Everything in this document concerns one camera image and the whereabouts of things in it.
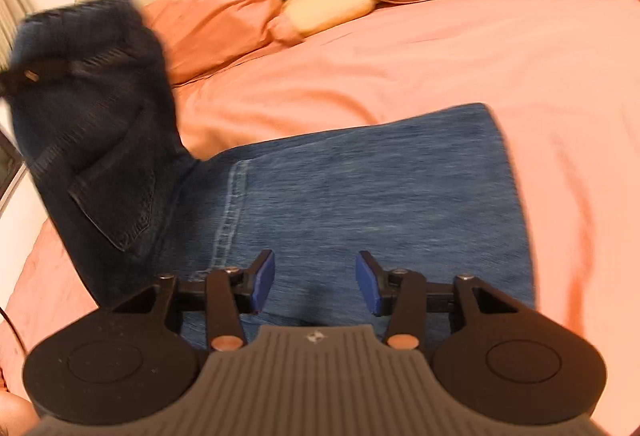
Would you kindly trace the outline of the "blue denim jeans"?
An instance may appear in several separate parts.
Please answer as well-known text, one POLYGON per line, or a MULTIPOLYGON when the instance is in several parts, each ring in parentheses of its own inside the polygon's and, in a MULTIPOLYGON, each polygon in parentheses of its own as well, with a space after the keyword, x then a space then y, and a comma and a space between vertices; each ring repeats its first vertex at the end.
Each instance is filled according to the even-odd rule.
POLYGON ((533 263, 501 134, 482 105, 308 134, 195 159, 180 139, 160 42, 128 0, 26 18, 11 56, 18 149, 78 275, 112 305, 265 249, 261 325, 361 325, 355 260, 448 282, 480 277, 526 305, 533 263))

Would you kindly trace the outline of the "orange bed duvet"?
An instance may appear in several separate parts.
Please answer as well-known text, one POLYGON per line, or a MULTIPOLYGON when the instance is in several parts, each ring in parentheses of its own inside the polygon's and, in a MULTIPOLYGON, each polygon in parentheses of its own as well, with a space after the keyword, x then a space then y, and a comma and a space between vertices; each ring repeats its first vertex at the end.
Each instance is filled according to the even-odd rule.
MULTIPOLYGON (((87 0, 75 5, 97 0, 87 0)), ((143 8, 128 0, 146 23, 143 8)), ((501 134, 530 258, 532 306, 596 346, 593 421, 639 426, 639 0, 424 0, 386 4, 309 38, 288 35, 178 85, 184 147, 207 161, 308 134, 482 105, 501 134)), ((12 318, 29 345, 101 306, 52 219, 12 318)))

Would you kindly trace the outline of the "small orange pillow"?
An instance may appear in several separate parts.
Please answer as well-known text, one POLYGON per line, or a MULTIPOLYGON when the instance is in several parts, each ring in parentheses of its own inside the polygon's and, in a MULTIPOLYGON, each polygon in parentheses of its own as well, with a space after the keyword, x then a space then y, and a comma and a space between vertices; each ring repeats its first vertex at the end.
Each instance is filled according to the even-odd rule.
POLYGON ((281 8, 282 0, 156 0, 143 16, 178 85, 286 37, 281 8))

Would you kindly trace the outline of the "beige curtain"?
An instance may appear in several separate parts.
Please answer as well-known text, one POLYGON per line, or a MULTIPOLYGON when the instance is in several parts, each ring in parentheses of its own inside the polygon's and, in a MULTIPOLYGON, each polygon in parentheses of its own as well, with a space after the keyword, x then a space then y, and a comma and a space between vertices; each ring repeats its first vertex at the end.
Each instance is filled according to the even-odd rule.
POLYGON ((0 0, 0 62, 9 66, 15 33, 20 22, 35 11, 31 0, 0 0))

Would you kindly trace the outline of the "yellow cushion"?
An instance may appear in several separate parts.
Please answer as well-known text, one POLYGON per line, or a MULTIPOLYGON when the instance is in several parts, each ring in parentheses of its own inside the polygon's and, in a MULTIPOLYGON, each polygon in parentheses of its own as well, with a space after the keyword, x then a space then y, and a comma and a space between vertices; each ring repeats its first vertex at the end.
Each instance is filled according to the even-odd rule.
POLYGON ((286 0, 282 12, 306 38, 367 16, 375 7, 375 0, 286 0))

